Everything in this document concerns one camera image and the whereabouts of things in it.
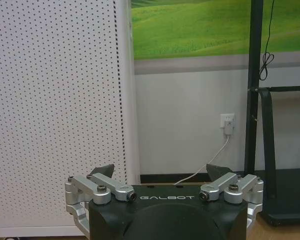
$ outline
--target metal linkage arm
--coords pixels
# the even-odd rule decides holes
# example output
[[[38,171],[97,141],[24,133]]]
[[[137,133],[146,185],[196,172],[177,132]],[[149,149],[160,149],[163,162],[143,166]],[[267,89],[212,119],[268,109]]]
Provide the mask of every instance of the metal linkage arm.
[[[238,181],[238,176],[235,173],[228,172],[217,180],[204,184],[200,188],[199,197],[203,201],[215,201],[219,199],[219,194],[230,184],[235,184]]]
[[[75,225],[89,239],[89,220],[85,208],[80,203],[86,203],[92,199],[95,204],[107,204],[111,201],[111,192],[109,188],[100,187],[83,176],[69,177],[64,186],[65,209],[73,215]]]
[[[242,203],[245,194],[250,191],[258,182],[258,177],[248,174],[238,184],[229,185],[224,189],[224,200],[230,204]]]
[[[119,201],[132,202],[137,198],[137,194],[131,185],[122,184],[101,173],[95,173],[90,176],[89,179],[98,185],[109,188],[111,193],[113,193],[115,198]]]
[[[89,239],[90,238],[89,220],[87,218],[85,208],[80,203],[77,203],[74,205],[67,204],[65,209],[68,213],[73,215],[74,224]]]
[[[205,201],[219,199],[219,194],[224,192],[224,200],[230,204],[248,202],[247,232],[252,228],[257,213],[263,209],[264,182],[257,176],[248,174],[238,178],[235,173],[228,172],[217,180],[204,184],[200,188],[199,197]]]

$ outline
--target black pole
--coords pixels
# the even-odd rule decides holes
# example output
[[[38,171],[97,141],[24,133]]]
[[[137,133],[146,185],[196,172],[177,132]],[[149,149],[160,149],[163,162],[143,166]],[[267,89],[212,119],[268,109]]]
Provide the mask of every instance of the black pole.
[[[244,173],[255,173],[259,69],[264,0],[251,0],[248,94],[245,126]]]

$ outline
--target green grass field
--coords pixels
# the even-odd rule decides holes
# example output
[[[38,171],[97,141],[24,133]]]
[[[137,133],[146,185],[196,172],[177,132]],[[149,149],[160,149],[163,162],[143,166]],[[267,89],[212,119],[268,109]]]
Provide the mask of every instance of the green grass field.
[[[135,59],[247,54],[250,0],[132,0]],[[264,0],[262,49],[271,0]],[[300,51],[300,0],[277,0],[271,52]]]

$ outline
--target white pegboard panel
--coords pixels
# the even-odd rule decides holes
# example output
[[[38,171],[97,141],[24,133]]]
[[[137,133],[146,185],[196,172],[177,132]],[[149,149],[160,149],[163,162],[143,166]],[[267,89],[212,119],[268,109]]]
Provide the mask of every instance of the white pegboard panel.
[[[64,182],[126,182],[117,1],[0,0],[0,228],[73,226]]]

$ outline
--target electrical outlet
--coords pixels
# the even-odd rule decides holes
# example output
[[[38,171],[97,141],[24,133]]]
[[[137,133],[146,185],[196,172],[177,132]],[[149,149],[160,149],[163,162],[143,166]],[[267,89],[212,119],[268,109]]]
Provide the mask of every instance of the electrical outlet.
[[[220,114],[220,128],[225,127],[225,121],[232,121],[233,126],[235,126],[235,114],[234,113],[226,113]]]

